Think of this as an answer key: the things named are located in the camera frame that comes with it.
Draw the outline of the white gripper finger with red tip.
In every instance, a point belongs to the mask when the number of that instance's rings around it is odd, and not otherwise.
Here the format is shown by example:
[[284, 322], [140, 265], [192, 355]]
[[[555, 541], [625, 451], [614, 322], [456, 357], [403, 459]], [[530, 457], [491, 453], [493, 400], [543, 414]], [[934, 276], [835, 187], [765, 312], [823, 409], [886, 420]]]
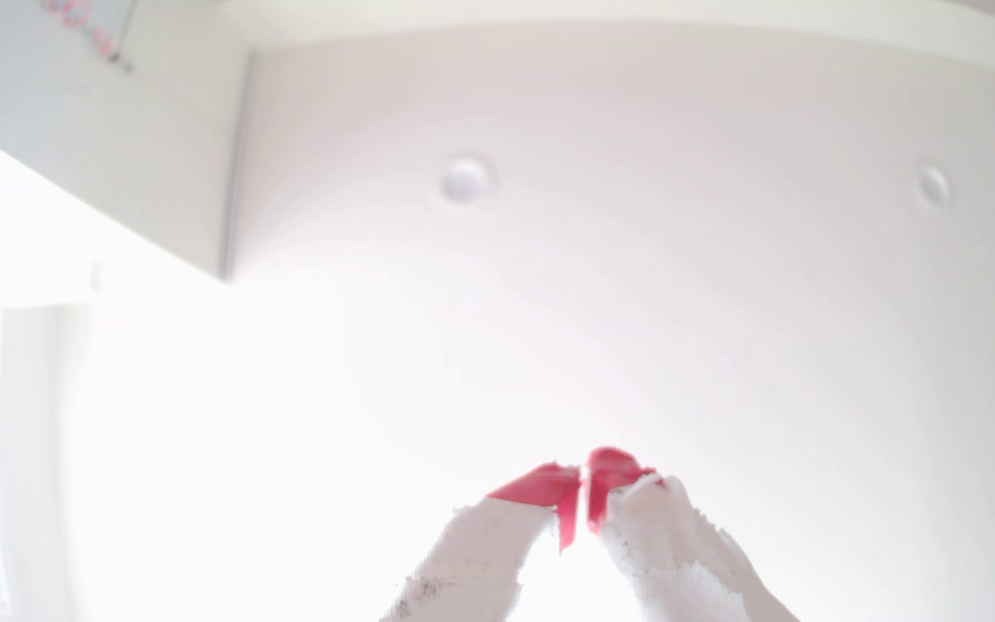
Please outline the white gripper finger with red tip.
[[588, 527], [627, 581], [643, 621], [797, 621], [678, 477], [615, 447], [594, 449], [586, 468]]
[[580, 468], [546, 462], [455, 512], [382, 621], [505, 621], [536, 541], [573, 544]]

